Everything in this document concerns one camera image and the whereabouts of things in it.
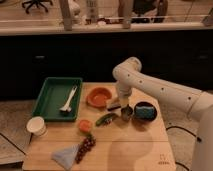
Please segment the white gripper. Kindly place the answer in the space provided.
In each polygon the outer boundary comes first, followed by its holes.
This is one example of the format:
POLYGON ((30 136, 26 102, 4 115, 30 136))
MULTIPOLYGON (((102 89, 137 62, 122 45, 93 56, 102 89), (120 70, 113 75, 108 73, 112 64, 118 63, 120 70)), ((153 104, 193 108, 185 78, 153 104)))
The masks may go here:
POLYGON ((116 92, 121 106, 129 104, 129 97, 132 94, 132 88, 119 81, 116 82, 116 92))

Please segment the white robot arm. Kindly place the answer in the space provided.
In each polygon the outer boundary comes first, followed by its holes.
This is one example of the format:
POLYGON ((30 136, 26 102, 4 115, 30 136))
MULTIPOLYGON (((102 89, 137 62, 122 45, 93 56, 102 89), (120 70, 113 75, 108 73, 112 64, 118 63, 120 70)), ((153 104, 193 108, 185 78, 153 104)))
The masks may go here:
POLYGON ((213 171, 213 94, 141 73, 142 64, 130 57, 112 71, 120 105, 126 107, 136 88, 165 101, 199 123, 191 171, 213 171))

